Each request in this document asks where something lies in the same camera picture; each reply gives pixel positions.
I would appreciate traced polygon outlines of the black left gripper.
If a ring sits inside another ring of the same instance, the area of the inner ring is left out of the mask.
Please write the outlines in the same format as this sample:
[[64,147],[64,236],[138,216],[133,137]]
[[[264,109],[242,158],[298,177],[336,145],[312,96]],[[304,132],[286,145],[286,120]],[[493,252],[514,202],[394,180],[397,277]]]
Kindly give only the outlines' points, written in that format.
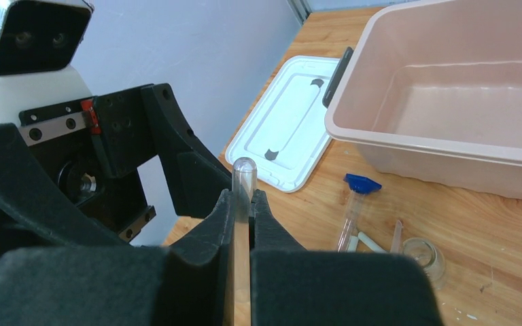
[[156,215],[138,173],[156,154],[179,216],[204,219],[231,188],[231,172],[195,135],[169,84],[28,109],[18,118],[61,192],[127,242]]

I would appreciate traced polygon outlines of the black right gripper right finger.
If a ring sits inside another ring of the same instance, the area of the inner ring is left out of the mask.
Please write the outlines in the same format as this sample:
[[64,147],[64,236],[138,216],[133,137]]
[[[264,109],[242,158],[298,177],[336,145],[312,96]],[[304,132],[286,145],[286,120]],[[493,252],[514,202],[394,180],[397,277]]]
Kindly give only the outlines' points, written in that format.
[[432,286],[411,258],[305,249],[252,199],[253,325],[442,325]]

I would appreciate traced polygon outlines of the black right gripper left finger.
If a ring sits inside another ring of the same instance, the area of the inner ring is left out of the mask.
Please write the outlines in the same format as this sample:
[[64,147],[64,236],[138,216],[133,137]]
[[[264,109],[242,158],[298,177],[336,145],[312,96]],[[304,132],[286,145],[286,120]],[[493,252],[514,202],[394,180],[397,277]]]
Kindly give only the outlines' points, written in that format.
[[44,239],[0,255],[0,325],[222,325],[232,193],[171,247],[134,247],[81,214],[15,125],[0,125],[0,220]]

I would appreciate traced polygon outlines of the clear test tube blue cap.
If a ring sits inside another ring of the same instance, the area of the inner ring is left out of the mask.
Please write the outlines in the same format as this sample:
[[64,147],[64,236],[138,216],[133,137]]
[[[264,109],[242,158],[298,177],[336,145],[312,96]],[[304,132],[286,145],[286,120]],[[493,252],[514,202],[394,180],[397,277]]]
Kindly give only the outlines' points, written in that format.
[[251,158],[238,158],[232,167],[235,325],[251,325],[249,213],[256,182],[256,163]]

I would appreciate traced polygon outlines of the pink plastic storage bin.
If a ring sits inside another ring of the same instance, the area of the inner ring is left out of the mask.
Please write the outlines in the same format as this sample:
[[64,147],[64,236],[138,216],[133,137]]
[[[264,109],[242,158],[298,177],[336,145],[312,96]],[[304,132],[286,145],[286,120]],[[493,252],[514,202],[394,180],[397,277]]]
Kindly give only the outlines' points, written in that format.
[[522,1],[378,11],[325,126],[377,171],[522,199]]

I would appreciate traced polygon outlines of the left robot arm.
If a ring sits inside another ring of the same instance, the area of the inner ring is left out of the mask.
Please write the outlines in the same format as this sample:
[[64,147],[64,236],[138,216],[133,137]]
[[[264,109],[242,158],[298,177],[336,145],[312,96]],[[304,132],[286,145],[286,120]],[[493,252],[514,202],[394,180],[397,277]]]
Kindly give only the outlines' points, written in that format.
[[175,212],[219,217],[232,238],[230,172],[193,133],[169,84],[90,93],[72,68],[0,77],[0,256],[113,245],[155,217],[138,169],[159,158]]

